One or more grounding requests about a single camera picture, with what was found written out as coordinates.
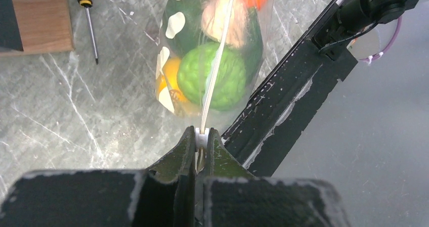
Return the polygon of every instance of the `bag of vegetables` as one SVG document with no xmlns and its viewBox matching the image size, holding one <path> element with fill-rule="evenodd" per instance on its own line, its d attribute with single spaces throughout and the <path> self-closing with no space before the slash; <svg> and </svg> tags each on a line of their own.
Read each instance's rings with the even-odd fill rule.
<svg viewBox="0 0 429 227">
<path fill-rule="evenodd" d="M 264 60 L 273 0 L 168 0 L 156 97 L 196 127 L 226 129 L 245 108 Z"/>
</svg>

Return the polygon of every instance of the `cutting board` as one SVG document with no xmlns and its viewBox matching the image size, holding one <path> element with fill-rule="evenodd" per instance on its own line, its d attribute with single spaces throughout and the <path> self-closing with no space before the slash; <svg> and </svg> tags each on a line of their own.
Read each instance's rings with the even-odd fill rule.
<svg viewBox="0 0 429 227">
<path fill-rule="evenodd" d="M 74 49 L 67 0 L 12 0 L 12 3 L 24 51 L 2 52 L 0 57 Z"/>
</svg>

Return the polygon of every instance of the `gray marble surface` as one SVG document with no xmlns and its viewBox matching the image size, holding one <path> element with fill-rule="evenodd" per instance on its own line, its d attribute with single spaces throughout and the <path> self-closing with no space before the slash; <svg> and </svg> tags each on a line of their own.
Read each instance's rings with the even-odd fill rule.
<svg viewBox="0 0 429 227">
<path fill-rule="evenodd" d="M 186 125 L 155 98 L 156 39 L 167 0 L 93 0 L 100 56 L 69 0 L 75 51 L 0 59 L 0 199 L 26 171 L 147 167 Z M 331 0 L 275 0 L 258 83 Z"/>
</svg>

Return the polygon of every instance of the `pink wire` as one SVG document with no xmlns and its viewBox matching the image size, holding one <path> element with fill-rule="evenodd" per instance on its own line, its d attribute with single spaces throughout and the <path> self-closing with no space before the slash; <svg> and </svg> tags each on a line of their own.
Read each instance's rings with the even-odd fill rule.
<svg viewBox="0 0 429 227">
<path fill-rule="evenodd" d="M 401 29 L 401 24 L 402 24 L 402 16 L 400 16 L 399 18 L 398 18 L 398 23 L 396 24 L 396 29 L 395 29 L 395 33 L 393 33 L 393 36 L 392 36 L 392 38 L 390 39 L 390 41 L 389 41 L 389 43 L 387 44 L 387 46 L 380 52 L 380 53 L 378 53 L 378 54 L 374 54 L 374 55 L 372 55 L 372 59 L 371 60 L 369 60 L 369 58 L 366 58 L 366 59 L 360 59 L 360 61 L 363 61 L 363 62 L 367 62 L 367 63 L 369 63 L 369 62 L 371 62 L 371 61 L 374 61 L 374 60 L 377 60 L 377 59 L 379 59 L 379 58 L 381 58 L 381 53 L 382 54 L 385 54 L 389 49 L 390 49 L 390 47 L 393 45 L 393 43 L 395 42 L 395 40 L 396 40 L 396 37 L 398 37 L 398 34 L 399 34 L 399 30 Z"/>
</svg>

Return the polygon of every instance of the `beige vegetable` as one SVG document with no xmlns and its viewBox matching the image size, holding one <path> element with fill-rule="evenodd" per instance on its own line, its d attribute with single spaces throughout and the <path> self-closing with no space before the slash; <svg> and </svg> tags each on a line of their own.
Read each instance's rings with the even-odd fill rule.
<svg viewBox="0 0 429 227">
<path fill-rule="evenodd" d="M 229 1 L 210 1 L 204 8 L 201 28 L 211 39 L 221 40 Z M 226 39 L 228 45 L 239 49 L 246 44 L 247 22 L 248 12 L 245 3 L 242 0 L 234 0 Z"/>
</svg>

